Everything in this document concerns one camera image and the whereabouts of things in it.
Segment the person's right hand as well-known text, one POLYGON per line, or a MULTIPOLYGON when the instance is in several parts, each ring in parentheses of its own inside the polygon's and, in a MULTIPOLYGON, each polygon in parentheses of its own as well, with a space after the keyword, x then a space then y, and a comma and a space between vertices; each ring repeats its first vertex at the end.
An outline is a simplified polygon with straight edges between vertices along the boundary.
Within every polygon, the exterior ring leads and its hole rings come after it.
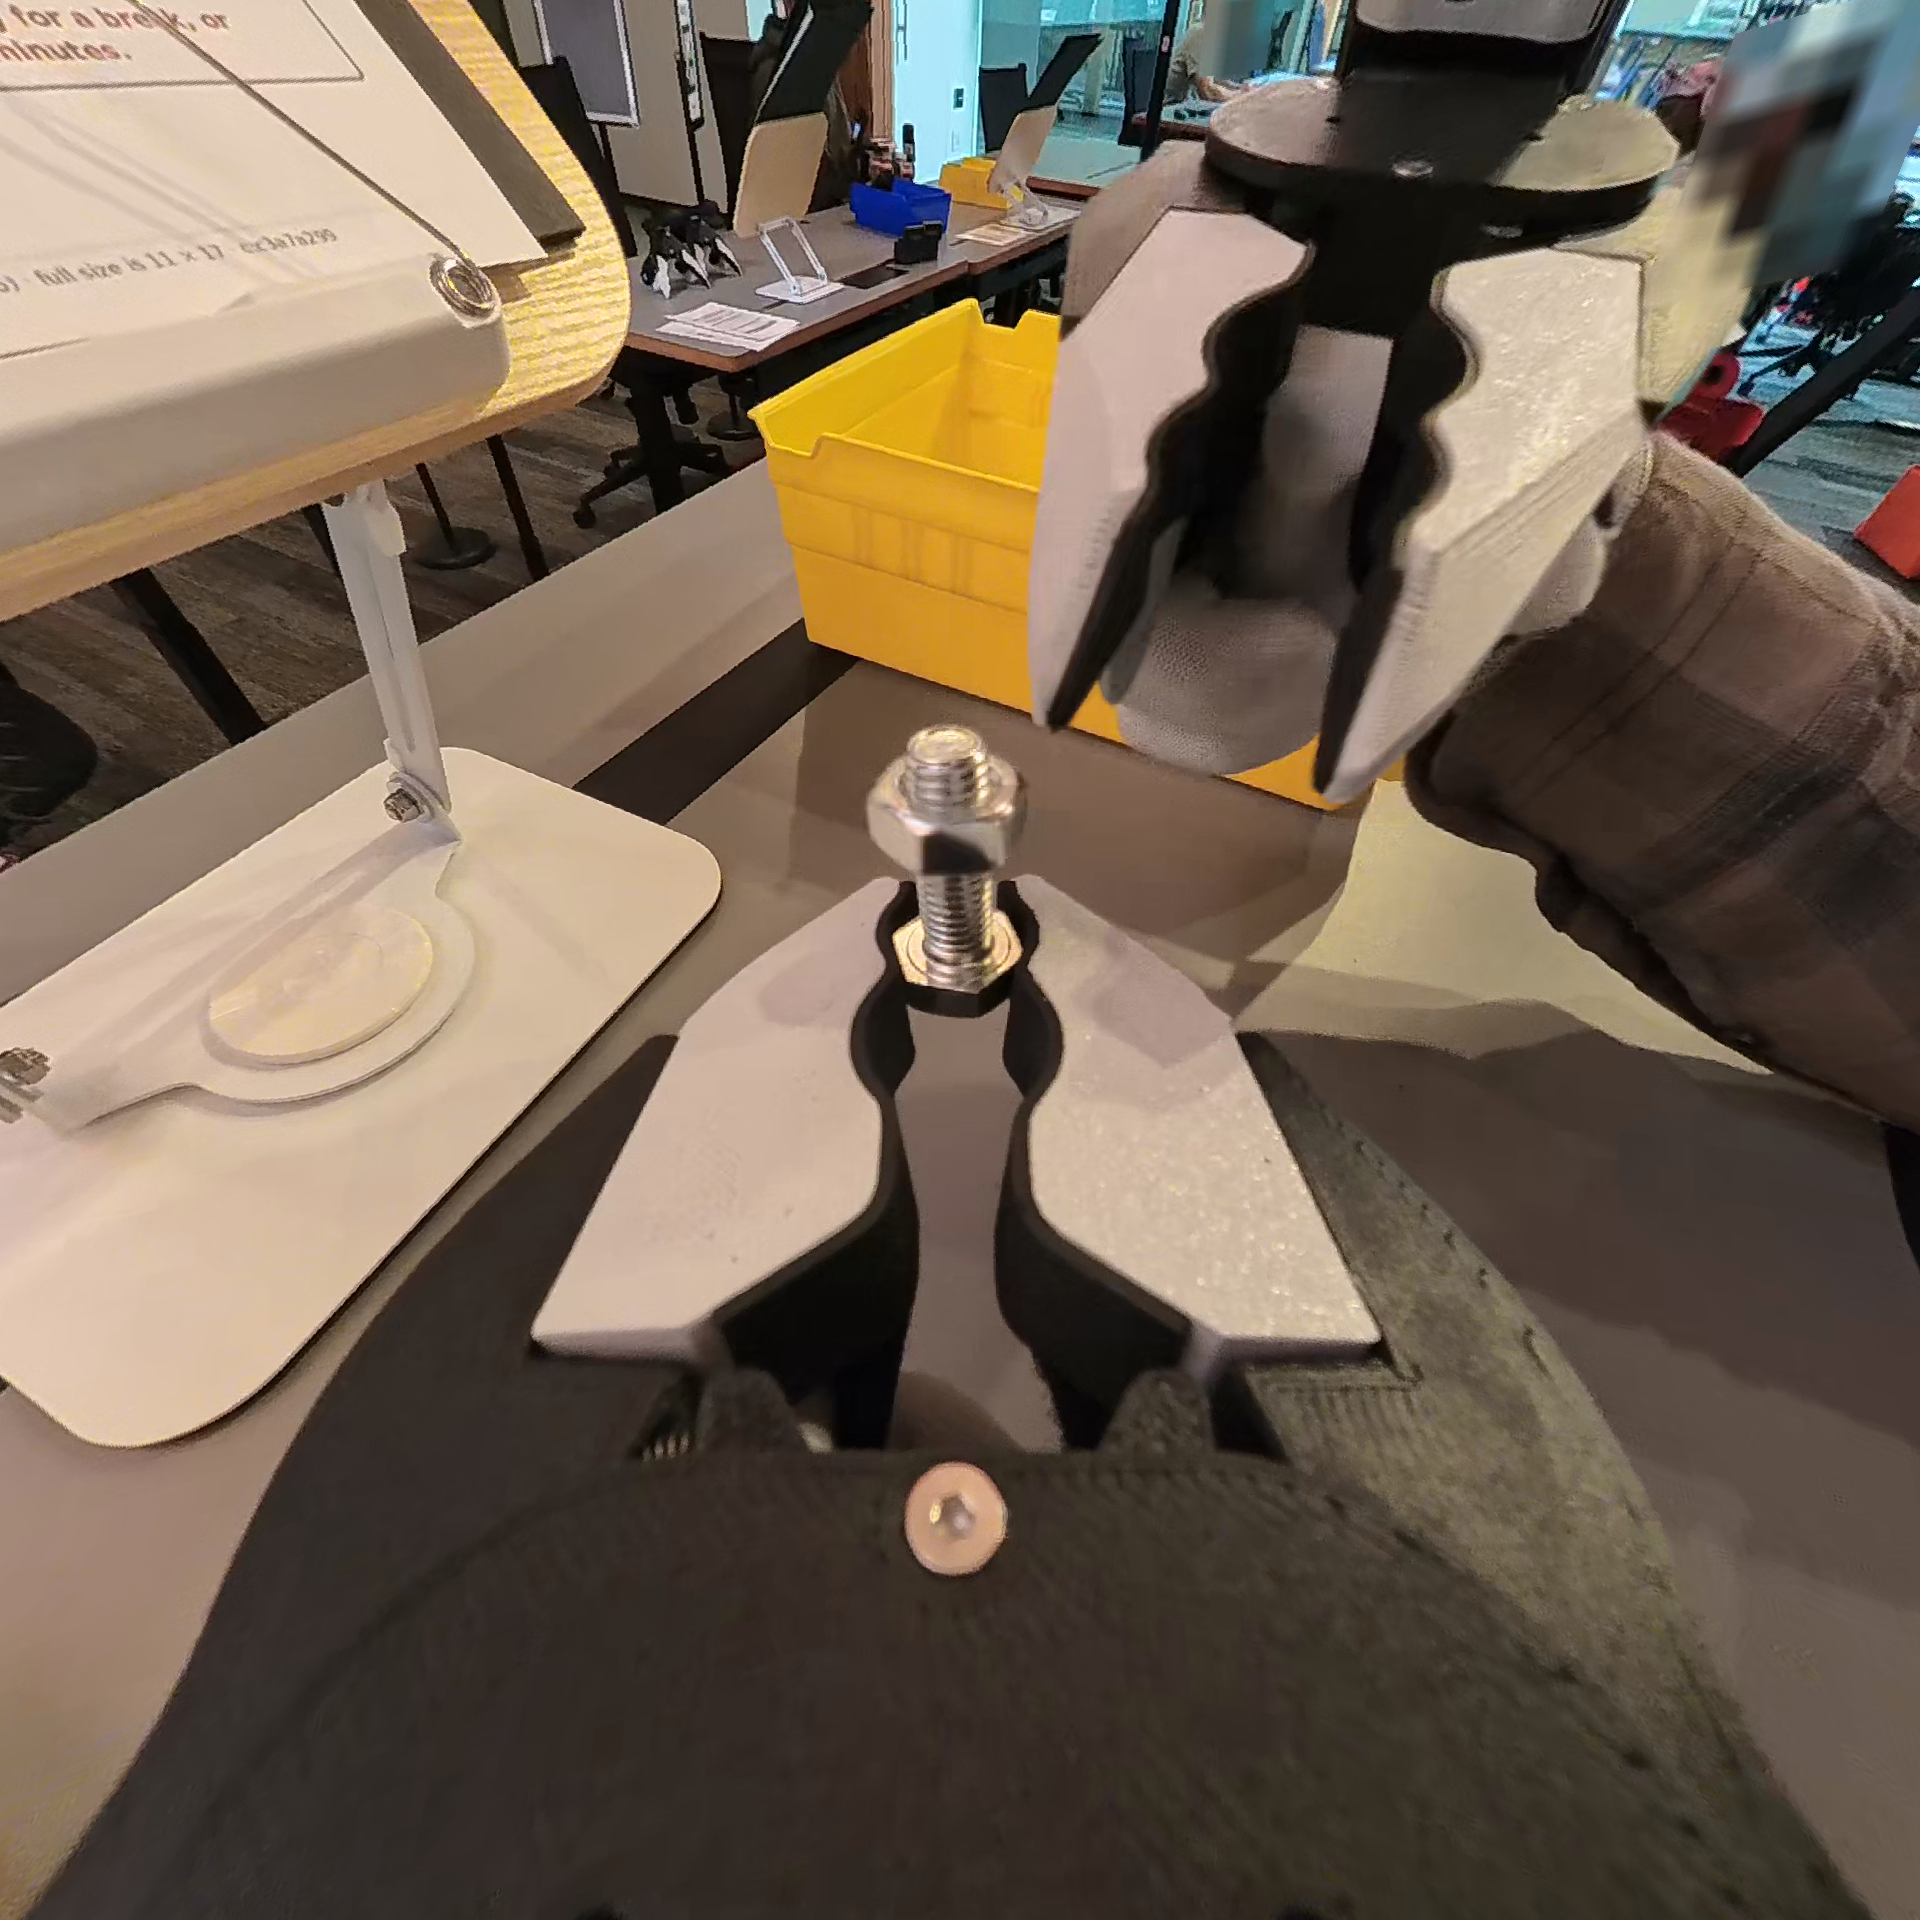
POLYGON ((1357 606, 1354 519, 1388 365, 1382 339, 1301 328, 1230 516, 1174 564, 1114 696, 1130 748, 1238 776, 1316 738, 1357 606))

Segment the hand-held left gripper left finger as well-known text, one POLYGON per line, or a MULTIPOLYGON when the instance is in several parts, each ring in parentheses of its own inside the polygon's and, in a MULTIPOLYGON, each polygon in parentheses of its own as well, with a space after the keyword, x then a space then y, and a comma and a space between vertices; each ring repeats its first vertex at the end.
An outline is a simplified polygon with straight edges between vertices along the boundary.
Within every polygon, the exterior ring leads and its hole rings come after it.
POLYGON ((684 1023, 536 1314, 545 1355, 756 1370, 827 1396, 838 1447, 888 1443, 922 1276, 905 897, 861 887, 684 1023))

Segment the silver hex nut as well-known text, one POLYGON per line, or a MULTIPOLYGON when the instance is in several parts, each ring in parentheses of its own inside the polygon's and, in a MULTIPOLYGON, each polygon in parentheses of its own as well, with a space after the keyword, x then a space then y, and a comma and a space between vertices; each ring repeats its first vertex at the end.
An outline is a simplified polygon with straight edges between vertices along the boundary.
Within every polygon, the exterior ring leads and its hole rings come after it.
POLYGON ((984 1002, 1023 967, 1020 931, 1002 911, 989 916, 986 940, 966 951, 937 951, 922 916, 901 925, 891 945, 901 979, 916 995, 984 1002))

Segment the yellow plastic bin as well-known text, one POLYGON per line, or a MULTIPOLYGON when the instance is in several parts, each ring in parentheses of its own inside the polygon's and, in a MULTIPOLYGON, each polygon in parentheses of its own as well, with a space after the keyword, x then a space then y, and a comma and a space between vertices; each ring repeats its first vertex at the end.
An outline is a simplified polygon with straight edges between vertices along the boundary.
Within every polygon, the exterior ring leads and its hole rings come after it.
POLYGON ((1029 711, 1060 322, 949 306, 752 410, 813 643, 1029 711))

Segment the wooden document stand white base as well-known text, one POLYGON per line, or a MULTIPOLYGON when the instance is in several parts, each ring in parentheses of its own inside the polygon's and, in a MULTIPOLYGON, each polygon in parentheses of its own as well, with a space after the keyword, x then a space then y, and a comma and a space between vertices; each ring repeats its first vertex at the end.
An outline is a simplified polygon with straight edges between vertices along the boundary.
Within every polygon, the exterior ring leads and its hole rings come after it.
POLYGON ((382 736, 4 1005, 4 1384, 91 1447, 265 1392, 719 901, 700 844, 438 739, 382 480, 507 397, 536 262, 4 356, 4 605, 319 502, 382 736))

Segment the person's right forearm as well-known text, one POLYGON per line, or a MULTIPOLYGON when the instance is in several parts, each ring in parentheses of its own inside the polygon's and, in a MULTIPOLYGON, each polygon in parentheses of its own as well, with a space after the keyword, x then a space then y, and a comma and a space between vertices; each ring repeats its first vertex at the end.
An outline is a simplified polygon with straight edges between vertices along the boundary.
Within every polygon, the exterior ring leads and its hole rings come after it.
POLYGON ((1915 1132, 1916 605, 1667 434, 1609 512, 1409 795, 1636 990, 1915 1132))

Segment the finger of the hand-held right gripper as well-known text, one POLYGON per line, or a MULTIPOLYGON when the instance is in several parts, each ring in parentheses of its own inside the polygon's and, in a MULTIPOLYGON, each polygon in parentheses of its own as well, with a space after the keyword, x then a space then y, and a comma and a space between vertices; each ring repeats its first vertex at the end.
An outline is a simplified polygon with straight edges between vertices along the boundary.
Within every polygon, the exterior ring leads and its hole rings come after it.
POLYGON ((1642 278, 1591 250, 1463 262, 1397 339, 1319 718, 1327 801, 1453 707, 1642 444, 1642 278))
POLYGON ((1116 711, 1170 585, 1254 470, 1308 250, 1254 214, 1158 214, 1063 322, 1029 554, 1031 708, 1116 711))

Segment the black backing board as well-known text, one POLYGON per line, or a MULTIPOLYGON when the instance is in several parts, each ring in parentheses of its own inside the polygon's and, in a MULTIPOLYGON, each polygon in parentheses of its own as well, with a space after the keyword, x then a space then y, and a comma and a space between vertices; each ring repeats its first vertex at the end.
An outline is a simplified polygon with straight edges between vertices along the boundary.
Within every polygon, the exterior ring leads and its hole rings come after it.
POLYGON ((541 250, 554 252, 582 236, 582 219, 415 5, 358 6, 463 140, 541 250))

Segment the silver hex bolt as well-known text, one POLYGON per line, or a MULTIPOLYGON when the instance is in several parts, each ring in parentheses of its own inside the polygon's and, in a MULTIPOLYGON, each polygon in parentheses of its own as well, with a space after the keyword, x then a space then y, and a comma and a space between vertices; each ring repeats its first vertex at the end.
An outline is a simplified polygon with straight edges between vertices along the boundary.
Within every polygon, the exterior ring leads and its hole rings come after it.
POLYGON ((937 951, 986 940, 1025 814, 1023 777, 959 721, 916 732, 877 777, 866 803, 871 840, 913 880, 937 951))

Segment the printed instruction sheet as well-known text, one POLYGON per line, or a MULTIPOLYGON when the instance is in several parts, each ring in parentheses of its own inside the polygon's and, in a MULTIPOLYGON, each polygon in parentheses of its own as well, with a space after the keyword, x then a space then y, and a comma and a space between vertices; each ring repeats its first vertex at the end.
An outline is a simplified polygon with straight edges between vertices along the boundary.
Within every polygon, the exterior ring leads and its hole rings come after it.
POLYGON ((360 5, 2 6, 7 357, 543 252, 360 5))

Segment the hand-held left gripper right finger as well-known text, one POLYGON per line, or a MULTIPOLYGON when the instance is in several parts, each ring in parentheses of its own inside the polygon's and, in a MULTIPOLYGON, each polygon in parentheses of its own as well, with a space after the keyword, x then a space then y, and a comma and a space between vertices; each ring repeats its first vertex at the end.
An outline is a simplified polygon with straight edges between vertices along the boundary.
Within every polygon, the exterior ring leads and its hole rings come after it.
POLYGON ((1060 1438, 1100 1441, 1149 1373, 1216 1396, 1273 1366, 1380 1364, 1356 1262, 1230 1016, 1058 886, 1004 894, 1025 962, 996 1299, 1060 1438))

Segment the background office desk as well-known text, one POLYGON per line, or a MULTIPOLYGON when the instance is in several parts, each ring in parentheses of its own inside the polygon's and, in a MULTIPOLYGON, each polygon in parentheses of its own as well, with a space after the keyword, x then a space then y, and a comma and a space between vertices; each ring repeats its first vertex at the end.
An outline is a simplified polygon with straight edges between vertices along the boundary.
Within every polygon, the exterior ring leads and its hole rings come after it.
POLYGON ((1080 205, 1031 195, 1015 214, 959 205, 933 257, 903 264, 890 235, 840 207, 773 236, 735 236, 739 271, 672 285, 631 265, 632 317, 613 379, 665 389, 709 376, 764 372, 810 347, 910 322, 955 302, 1008 308, 1020 289, 1065 269, 1080 205))

